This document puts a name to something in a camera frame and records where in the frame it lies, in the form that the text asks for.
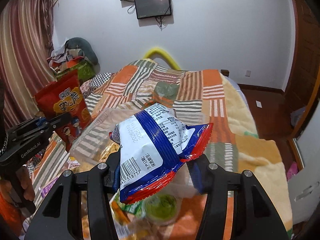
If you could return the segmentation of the person's left hand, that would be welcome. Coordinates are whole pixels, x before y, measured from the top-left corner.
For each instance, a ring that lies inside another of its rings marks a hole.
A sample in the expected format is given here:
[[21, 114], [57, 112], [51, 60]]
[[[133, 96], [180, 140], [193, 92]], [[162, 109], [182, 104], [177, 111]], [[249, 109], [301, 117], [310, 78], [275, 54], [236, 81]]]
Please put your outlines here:
[[[17, 172], [21, 187], [24, 189], [24, 198], [29, 201], [33, 201], [35, 198], [35, 192], [33, 189], [31, 178], [29, 177], [29, 171], [26, 166], [22, 166]], [[13, 203], [10, 196], [12, 185], [9, 181], [1, 179], [1, 195], [9, 203]]]

